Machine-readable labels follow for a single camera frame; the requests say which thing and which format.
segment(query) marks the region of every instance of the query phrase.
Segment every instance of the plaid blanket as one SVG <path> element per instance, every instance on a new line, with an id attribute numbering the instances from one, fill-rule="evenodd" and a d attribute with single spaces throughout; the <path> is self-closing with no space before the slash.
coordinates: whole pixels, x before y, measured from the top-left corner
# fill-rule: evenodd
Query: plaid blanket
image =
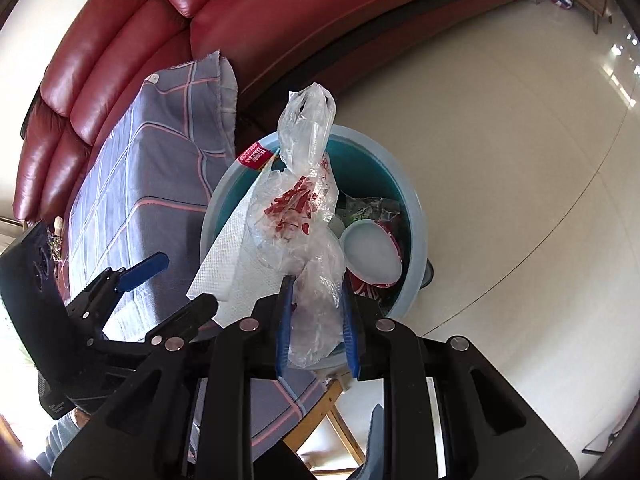
<path id="1" fill-rule="evenodd" d="M 87 174 L 68 221 L 71 297 L 106 267 L 131 267 L 156 251 L 170 260 L 165 272 L 120 300 L 104 329 L 110 339 L 140 341 L 187 302 L 204 213 L 235 157 L 237 94 L 218 52 L 150 75 Z M 253 381 L 254 458 L 323 393 L 304 370 Z"/>

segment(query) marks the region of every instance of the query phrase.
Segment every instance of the clear plastic bag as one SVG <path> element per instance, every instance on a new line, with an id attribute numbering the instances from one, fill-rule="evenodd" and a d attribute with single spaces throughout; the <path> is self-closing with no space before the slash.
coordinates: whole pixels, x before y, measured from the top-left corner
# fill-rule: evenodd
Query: clear plastic bag
<path id="1" fill-rule="evenodd" d="M 345 227 L 363 219 L 388 223 L 401 214 L 400 203 L 397 200 L 377 196 L 353 198 L 347 194 L 345 198 L 346 206 L 342 215 Z"/>
<path id="2" fill-rule="evenodd" d="M 324 152 L 335 101 L 319 84 L 292 93 L 278 120 L 280 158 L 286 168 L 262 170 L 247 214 L 258 259 L 295 275 L 289 360 L 308 367 L 342 341 L 340 288 L 346 266 L 328 224 L 338 187 Z"/>

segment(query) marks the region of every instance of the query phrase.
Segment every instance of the blue plastic bucket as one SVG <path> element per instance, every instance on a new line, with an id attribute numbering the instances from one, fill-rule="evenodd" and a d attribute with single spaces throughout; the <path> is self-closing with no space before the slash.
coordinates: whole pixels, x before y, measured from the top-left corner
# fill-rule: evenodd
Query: blue plastic bucket
<path id="1" fill-rule="evenodd" d="M 264 137 L 260 145 L 274 152 L 278 148 L 277 134 Z M 341 191 L 359 198 L 392 198 L 401 204 L 409 228 L 408 237 L 404 240 L 409 261 L 402 288 L 388 313 L 389 317 L 401 320 L 411 308 L 427 268 L 427 221 L 418 195 L 393 155 L 356 130 L 334 124 L 326 150 Z M 201 261 L 258 174 L 258 171 L 235 160 L 220 179 L 202 223 Z M 329 368 L 345 362 L 344 353 L 340 352 L 322 359 L 313 368 Z"/>

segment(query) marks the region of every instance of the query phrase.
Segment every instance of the wall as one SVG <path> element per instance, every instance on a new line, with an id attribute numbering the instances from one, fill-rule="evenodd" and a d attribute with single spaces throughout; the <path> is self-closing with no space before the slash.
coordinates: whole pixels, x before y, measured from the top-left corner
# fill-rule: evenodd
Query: wall
<path id="1" fill-rule="evenodd" d="M 0 30 L 0 216 L 13 217 L 20 127 L 58 43 L 86 0 L 20 0 Z"/>

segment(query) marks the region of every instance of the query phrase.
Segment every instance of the bolt head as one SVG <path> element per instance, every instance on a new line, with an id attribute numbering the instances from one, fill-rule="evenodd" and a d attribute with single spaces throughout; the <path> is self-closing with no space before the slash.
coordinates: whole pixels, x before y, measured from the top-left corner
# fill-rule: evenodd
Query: bolt head
<path id="1" fill-rule="evenodd" d="M 184 340 L 181 337 L 170 337 L 164 343 L 164 347 L 169 352 L 175 352 L 184 346 Z"/>
<path id="2" fill-rule="evenodd" d="M 247 317 L 240 322 L 240 330 L 243 332 L 253 332 L 257 330 L 259 326 L 260 323 L 253 317 Z"/>
<path id="3" fill-rule="evenodd" d="M 450 344 L 451 347 L 458 352 L 464 352 L 469 348 L 469 341 L 459 335 L 452 338 Z"/>
<path id="4" fill-rule="evenodd" d="M 380 330 L 380 332 L 391 332 L 395 327 L 396 324 L 393 320 L 386 317 L 376 321 L 376 328 Z"/>

